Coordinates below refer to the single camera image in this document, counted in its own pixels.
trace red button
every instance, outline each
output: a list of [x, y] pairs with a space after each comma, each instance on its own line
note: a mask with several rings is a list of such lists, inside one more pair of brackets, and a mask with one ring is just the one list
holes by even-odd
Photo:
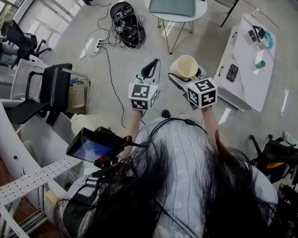
[[100, 163], [105, 163], [107, 161], [107, 158], [105, 156], [102, 156], [99, 158]]

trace round side table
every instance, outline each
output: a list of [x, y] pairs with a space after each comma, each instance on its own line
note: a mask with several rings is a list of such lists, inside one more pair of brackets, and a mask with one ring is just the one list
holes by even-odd
[[[146, 6], [147, 10], [149, 10], [150, 2], [151, 2], [151, 0], [145, 0], [145, 6]], [[152, 15], [154, 15], [155, 17], [158, 18], [158, 28], [163, 26], [163, 30], [165, 33], [165, 40], [166, 40], [166, 44], [167, 44], [168, 51], [169, 51], [170, 55], [181, 43], [183, 43], [191, 34], [193, 34], [193, 32], [194, 32], [193, 21], [201, 18], [207, 11], [207, 8], [208, 8], [208, 4], [206, 1], [195, 0], [195, 15], [193, 17], [181, 16], [181, 15], [176, 15], [176, 14], [167, 14], [167, 13], [153, 13], [153, 12], [149, 11]], [[181, 27], [174, 27], [174, 26], [172, 26], [173, 24], [166, 25], [164, 23], [165, 21], [174, 22], [174, 23], [183, 23], [183, 24]], [[189, 24], [190, 29], [184, 28], [186, 23]], [[167, 32], [166, 30], [169, 28], [180, 29], [178, 37], [176, 38], [175, 43], [173, 44], [171, 49], [169, 46], [168, 36], [166, 34], [166, 32]], [[187, 31], [188, 35], [178, 45], [176, 45], [182, 31]]]

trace white cup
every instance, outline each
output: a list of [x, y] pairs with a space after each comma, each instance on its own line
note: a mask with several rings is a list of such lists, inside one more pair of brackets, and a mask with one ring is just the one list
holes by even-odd
[[198, 64], [191, 56], [180, 56], [172, 63], [170, 72], [183, 79], [188, 79], [197, 74]]
[[261, 48], [261, 49], [266, 49], [269, 47], [269, 43], [268, 41], [266, 40], [266, 38], [262, 39], [259, 43], [258, 43], [258, 46]]

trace green tray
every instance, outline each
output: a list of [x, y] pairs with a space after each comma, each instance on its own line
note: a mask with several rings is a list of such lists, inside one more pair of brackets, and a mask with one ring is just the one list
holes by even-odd
[[193, 17], [195, 15], [195, 0], [151, 0], [149, 11]]

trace camera screen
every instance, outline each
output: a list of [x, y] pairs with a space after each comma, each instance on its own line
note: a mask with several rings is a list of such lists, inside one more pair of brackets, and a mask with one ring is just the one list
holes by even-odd
[[72, 155], [75, 158], [94, 163], [95, 160], [112, 150], [110, 147], [95, 143], [85, 136], [81, 136], [80, 139], [81, 147]]

